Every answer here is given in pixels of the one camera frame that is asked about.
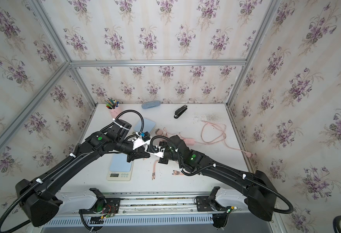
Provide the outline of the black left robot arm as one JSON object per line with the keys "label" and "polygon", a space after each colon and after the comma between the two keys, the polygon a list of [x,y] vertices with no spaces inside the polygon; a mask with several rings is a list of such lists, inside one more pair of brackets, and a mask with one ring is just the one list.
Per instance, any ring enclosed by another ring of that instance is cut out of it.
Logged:
{"label": "black left robot arm", "polygon": [[17,206],[23,209],[28,220],[9,229],[9,233],[30,223],[38,227],[49,222],[63,204],[62,200],[57,199],[57,192],[82,169],[105,154],[123,153],[127,156],[127,162],[149,158],[150,154],[143,146],[135,148],[126,139],[131,124],[120,119],[126,113],[130,113],[130,110],[121,112],[112,123],[92,133],[82,144],[76,146],[74,152],[49,171],[31,181],[21,180],[16,185],[17,199],[0,217],[0,232],[6,218]]}

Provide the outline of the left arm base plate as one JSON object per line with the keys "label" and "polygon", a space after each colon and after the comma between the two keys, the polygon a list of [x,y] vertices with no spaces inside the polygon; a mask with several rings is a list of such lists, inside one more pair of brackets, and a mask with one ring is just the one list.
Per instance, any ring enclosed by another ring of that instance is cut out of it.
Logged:
{"label": "left arm base plate", "polygon": [[100,214],[103,215],[103,218],[107,218],[119,212],[120,198],[106,198],[97,188],[90,188],[89,191],[92,191],[97,200],[91,208],[79,210],[83,215]]}

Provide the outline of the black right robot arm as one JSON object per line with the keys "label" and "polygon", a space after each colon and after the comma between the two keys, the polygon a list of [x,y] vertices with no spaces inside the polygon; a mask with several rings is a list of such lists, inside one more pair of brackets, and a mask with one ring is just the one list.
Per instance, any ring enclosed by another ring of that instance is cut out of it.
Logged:
{"label": "black right robot arm", "polygon": [[273,213],[291,214],[295,210],[262,171],[251,173],[219,163],[204,153],[189,149],[178,136],[154,136],[148,149],[149,152],[163,151],[171,155],[185,176],[203,175],[237,190],[245,197],[248,210],[264,221],[271,221]]}

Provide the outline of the pink power strip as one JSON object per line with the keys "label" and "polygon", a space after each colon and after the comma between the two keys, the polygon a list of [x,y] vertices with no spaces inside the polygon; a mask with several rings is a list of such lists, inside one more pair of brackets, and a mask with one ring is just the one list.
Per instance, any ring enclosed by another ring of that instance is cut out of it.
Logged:
{"label": "pink power strip", "polygon": [[184,138],[183,141],[185,142],[187,146],[193,146],[196,144],[193,138]]}

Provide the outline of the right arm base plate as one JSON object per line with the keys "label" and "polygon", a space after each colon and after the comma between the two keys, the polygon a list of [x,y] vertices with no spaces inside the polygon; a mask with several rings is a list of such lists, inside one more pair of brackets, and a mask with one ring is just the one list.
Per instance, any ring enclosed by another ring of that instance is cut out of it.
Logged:
{"label": "right arm base plate", "polygon": [[194,198],[194,204],[198,212],[230,212],[236,209],[239,203],[239,195],[233,189],[225,189],[219,186],[213,187],[208,196],[197,196]]}

